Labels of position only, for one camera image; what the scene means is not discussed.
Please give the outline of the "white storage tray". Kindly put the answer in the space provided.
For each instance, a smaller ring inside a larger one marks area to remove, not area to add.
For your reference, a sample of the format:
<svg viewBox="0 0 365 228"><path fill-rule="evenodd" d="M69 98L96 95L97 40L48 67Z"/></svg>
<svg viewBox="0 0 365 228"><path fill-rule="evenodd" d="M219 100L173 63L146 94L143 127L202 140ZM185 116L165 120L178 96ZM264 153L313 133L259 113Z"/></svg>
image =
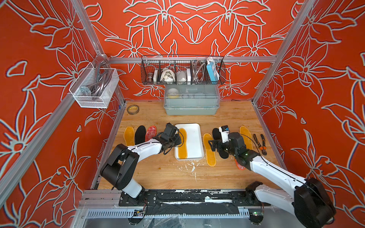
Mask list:
<svg viewBox="0 0 365 228"><path fill-rule="evenodd" d="M181 138L184 140L184 144L186 145L186 156L181 157L179 154L179 149L182 147L175 147L175 158L178 161L192 161L192 160L200 160L204 157L204 150L202 145L202 136L200 125L197 123L185 123L185 124L176 124L180 132L181 130L185 130L185 134Z"/></svg>

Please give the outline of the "clear plastic wall basket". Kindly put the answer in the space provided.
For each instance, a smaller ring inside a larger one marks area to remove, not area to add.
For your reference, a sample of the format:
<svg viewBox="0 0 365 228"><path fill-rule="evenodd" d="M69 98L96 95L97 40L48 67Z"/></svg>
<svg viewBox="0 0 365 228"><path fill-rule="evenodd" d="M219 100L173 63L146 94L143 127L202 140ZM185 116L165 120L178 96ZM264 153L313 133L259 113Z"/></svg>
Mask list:
<svg viewBox="0 0 365 228"><path fill-rule="evenodd" d="M118 82L115 68L94 67L90 63L70 86L69 92L82 108L106 109Z"/></svg>

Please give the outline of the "white cloth in basket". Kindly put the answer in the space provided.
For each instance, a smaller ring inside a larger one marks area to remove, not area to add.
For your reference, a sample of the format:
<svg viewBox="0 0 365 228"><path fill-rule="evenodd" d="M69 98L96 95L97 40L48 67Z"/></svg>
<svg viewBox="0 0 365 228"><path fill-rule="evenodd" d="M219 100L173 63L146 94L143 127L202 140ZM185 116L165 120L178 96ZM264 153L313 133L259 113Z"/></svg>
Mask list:
<svg viewBox="0 0 365 228"><path fill-rule="evenodd" d="M175 81L176 81L175 73L169 68L164 68L160 76L160 82L170 83Z"/></svg>

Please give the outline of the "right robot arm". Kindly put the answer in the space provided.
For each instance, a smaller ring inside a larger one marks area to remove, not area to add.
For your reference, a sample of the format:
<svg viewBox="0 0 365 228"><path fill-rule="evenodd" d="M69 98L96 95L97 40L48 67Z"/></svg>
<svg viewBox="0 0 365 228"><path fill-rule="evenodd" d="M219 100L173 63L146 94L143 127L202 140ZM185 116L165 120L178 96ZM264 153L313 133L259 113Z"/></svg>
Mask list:
<svg viewBox="0 0 365 228"><path fill-rule="evenodd" d="M306 228L322 228L334 221L336 209L322 182L304 178L271 163L259 152L247 149L245 135L238 132L223 134L220 140L209 140L212 151L226 152L247 170L259 174L279 189L256 181L246 190L262 203L268 203L294 215Z"/></svg>

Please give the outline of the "orange handled pliers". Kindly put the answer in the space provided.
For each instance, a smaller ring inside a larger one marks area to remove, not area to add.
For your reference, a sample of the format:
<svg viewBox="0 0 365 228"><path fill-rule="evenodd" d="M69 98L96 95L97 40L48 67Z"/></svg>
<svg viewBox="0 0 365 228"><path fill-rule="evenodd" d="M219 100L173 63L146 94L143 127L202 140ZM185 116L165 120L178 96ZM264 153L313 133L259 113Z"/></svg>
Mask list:
<svg viewBox="0 0 365 228"><path fill-rule="evenodd" d="M254 141L257 144L257 146L259 147L259 149L261 150L262 154L264 156L267 155L267 151L266 151L266 140L265 140L265 136L263 134L260 135L261 137L261 142L259 142L256 134L253 135Z"/></svg>

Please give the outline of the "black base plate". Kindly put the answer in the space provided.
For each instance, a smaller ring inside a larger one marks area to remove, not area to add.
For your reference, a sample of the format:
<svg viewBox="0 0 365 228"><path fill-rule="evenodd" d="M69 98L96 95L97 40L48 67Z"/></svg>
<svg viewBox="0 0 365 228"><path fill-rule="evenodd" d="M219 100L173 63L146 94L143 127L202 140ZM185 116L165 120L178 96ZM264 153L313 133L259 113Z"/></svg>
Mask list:
<svg viewBox="0 0 365 228"><path fill-rule="evenodd" d="M119 206L156 206L158 204L202 204L216 203L227 204L236 207L260 207L267 206L262 203L252 193L245 190L146 190L141 200L134 199L126 193L121 193Z"/></svg>

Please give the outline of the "grey lidded storage bin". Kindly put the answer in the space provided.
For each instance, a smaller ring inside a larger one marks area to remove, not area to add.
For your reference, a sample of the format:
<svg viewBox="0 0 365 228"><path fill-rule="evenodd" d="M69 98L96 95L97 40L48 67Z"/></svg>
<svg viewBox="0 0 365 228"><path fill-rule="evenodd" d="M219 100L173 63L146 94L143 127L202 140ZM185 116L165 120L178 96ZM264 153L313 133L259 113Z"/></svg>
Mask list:
<svg viewBox="0 0 365 228"><path fill-rule="evenodd" d="M163 106L170 116L211 116L220 99L216 85L167 85Z"/></svg>

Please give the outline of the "red insole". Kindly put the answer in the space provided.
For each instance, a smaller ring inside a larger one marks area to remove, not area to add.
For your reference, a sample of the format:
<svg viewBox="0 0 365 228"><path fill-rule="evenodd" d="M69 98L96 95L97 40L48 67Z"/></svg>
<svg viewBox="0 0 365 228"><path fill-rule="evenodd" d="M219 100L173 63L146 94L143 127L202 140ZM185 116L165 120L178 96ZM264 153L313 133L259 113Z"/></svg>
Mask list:
<svg viewBox="0 0 365 228"><path fill-rule="evenodd" d="M146 130L145 141L149 141L157 135L157 127L152 125Z"/></svg>
<svg viewBox="0 0 365 228"><path fill-rule="evenodd" d="M237 167L239 170L241 170L241 171L243 171L243 170L245 170L245 169L246 169L244 166L240 165L240 164L237 162L237 160L235 160L235 164L236 164L236 167Z"/></svg>

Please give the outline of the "left black insole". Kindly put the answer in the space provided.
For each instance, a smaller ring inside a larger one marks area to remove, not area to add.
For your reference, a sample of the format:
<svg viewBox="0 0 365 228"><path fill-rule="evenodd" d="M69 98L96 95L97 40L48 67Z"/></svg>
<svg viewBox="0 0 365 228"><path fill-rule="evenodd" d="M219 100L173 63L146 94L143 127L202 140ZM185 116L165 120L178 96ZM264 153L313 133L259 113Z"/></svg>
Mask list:
<svg viewBox="0 0 365 228"><path fill-rule="evenodd" d="M135 132L135 145L141 144L145 142L146 128L141 125L137 128Z"/></svg>

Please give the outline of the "right black insole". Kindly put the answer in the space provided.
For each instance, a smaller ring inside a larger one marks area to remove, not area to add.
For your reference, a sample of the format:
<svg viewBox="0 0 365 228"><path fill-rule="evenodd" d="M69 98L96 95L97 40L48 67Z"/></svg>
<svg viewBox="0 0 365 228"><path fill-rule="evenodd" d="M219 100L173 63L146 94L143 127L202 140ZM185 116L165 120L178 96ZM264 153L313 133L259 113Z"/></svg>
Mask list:
<svg viewBox="0 0 365 228"><path fill-rule="evenodd" d="M218 128L214 128L212 133L215 140L221 140L221 132ZM218 151L218 153L222 159L227 159L229 157L229 154L225 151Z"/></svg>

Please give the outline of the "blue box in basket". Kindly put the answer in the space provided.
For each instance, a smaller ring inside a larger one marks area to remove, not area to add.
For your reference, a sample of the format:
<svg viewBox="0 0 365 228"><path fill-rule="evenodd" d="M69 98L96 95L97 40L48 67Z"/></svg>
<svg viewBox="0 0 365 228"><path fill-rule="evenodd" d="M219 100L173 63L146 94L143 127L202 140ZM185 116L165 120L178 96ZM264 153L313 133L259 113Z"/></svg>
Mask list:
<svg viewBox="0 0 365 228"><path fill-rule="evenodd" d="M219 73L216 70L216 63L212 57L208 57L206 60L206 68L211 82L218 82Z"/></svg>

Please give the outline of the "tape roll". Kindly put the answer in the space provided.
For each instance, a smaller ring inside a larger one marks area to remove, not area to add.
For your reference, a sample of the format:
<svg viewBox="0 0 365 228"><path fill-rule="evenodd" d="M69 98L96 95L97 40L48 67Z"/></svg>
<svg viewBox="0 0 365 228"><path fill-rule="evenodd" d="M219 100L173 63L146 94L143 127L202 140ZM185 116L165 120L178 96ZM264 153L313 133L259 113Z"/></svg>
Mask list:
<svg viewBox="0 0 365 228"><path fill-rule="evenodd" d="M132 105L130 105L130 106L127 108L127 112L128 112L128 114L129 114L129 115L136 115L136 114L138 114L138 113L139 113L139 111L140 111L140 108L139 108L139 106L138 106L138 105L136 105L136 104L132 104Z"/></svg>

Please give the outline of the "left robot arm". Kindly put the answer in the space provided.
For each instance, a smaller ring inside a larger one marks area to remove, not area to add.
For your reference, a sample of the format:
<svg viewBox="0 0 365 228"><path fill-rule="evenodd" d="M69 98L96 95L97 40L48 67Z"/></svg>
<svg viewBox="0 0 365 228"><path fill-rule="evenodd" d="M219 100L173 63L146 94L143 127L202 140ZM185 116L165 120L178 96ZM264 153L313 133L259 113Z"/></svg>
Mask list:
<svg viewBox="0 0 365 228"><path fill-rule="evenodd" d="M187 136L171 123L152 139L133 146L119 144L103 163L100 175L114 188L136 201L143 201L145 188L133 179L137 164L153 155L167 154L174 147L181 147Z"/></svg>

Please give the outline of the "yellow insole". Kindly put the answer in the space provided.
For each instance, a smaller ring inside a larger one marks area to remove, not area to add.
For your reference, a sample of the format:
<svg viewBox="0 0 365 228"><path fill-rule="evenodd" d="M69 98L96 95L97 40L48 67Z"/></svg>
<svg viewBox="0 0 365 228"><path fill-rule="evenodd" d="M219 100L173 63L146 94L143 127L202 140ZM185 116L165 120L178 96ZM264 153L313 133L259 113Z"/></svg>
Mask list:
<svg viewBox="0 0 365 228"><path fill-rule="evenodd" d="M178 146L178 159L187 159L187 132L184 128L179 129L181 144Z"/></svg>
<svg viewBox="0 0 365 228"><path fill-rule="evenodd" d="M203 145L206 153L206 161L210 167L214 167L216 165L216 156L215 152L212 150L209 142L213 140L213 137L210 134L203 135Z"/></svg>
<svg viewBox="0 0 365 228"><path fill-rule="evenodd" d="M135 130L132 126L127 126L125 128L123 137L124 137L124 141L125 141L126 146L135 145Z"/></svg>
<svg viewBox="0 0 365 228"><path fill-rule="evenodd" d="M242 137L244 139L246 148L248 150L252 150L253 149L253 145L252 145L252 141L251 141L252 134L249 131L249 129L246 126L241 126L240 127L240 134L242 135Z"/></svg>

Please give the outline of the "black insole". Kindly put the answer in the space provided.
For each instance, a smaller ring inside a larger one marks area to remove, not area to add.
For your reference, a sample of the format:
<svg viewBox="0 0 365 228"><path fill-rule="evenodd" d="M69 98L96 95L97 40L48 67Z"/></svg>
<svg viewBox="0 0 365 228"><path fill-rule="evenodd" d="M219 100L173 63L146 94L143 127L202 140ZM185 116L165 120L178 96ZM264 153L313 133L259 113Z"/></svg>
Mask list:
<svg viewBox="0 0 365 228"><path fill-rule="evenodd" d="M135 132L135 145L141 144L145 142L146 128L141 125L137 128Z"/></svg>
<svg viewBox="0 0 365 228"><path fill-rule="evenodd" d="M215 140L221 140L221 132L218 128L214 128L212 133ZM229 154L225 151L218 151L218 153L222 159L227 159L229 157Z"/></svg>

